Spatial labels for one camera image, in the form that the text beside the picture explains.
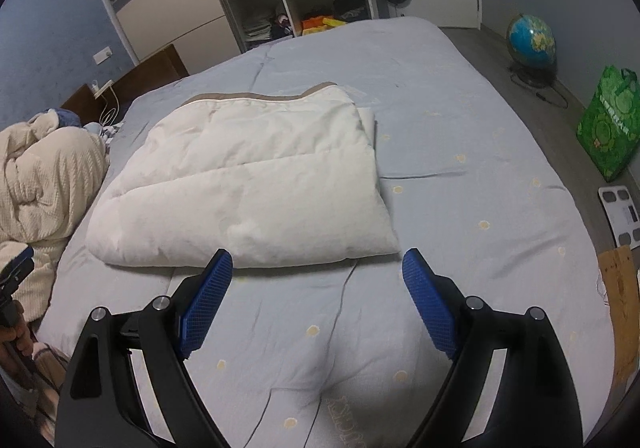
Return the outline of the person's left hand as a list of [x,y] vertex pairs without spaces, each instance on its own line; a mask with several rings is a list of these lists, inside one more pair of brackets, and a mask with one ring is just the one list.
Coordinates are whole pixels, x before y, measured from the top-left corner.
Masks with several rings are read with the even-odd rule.
[[1,327],[1,368],[12,378],[22,375],[21,357],[32,356],[34,342],[25,321],[21,319],[13,327]]

